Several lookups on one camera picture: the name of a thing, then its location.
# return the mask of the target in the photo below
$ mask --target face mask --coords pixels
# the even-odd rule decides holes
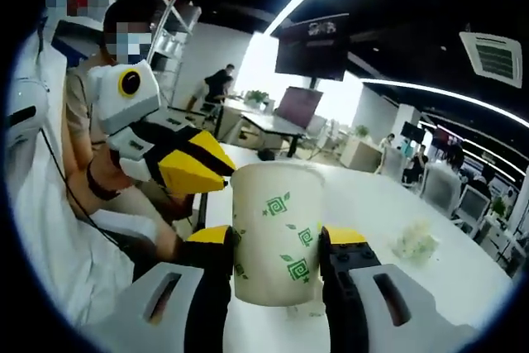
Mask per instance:
[[[107,43],[107,49],[119,64],[137,64],[147,58],[150,33],[117,33],[115,37],[116,43]]]

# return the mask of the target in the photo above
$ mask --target television screen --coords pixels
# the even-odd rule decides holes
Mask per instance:
[[[342,81],[347,66],[348,14],[299,22],[279,33],[275,72]]]
[[[424,130],[414,126],[412,123],[404,122],[403,129],[400,132],[401,136],[405,136],[406,138],[421,143],[424,139]]]
[[[307,128],[308,123],[312,120],[323,93],[316,90],[308,90],[300,87],[289,87],[285,92],[276,116]]]

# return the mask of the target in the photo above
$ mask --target black shirt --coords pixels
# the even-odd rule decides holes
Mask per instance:
[[[207,86],[209,87],[209,93],[204,98],[207,103],[219,103],[221,100],[215,99],[219,95],[224,95],[224,83],[228,73],[225,69],[221,69],[215,74],[204,79]]]
[[[422,157],[422,163],[424,163],[424,165],[426,165],[426,163],[428,162],[428,156],[421,155],[421,157]],[[421,166],[421,162],[419,161],[419,156],[418,155],[413,156],[412,162],[413,162],[412,169],[414,171],[416,171],[418,173],[421,173],[422,171],[424,171],[424,167]]]

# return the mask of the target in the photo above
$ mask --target potted plant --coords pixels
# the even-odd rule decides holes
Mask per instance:
[[[495,198],[490,206],[490,211],[493,214],[494,219],[500,222],[499,218],[502,218],[505,215],[505,210],[507,210],[507,207],[502,198]]]
[[[360,139],[363,139],[369,135],[369,128],[360,124],[359,126],[355,127],[355,135]]]
[[[251,107],[259,107],[268,98],[268,93],[259,90],[249,91],[247,95],[247,104]]]

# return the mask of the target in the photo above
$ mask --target crumpled paper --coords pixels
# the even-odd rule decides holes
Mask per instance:
[[[402,260],[424,265],[436,251],[439,241],[430,233],[428,222],[415,222],[406,227],[393,243],[393,253]]]

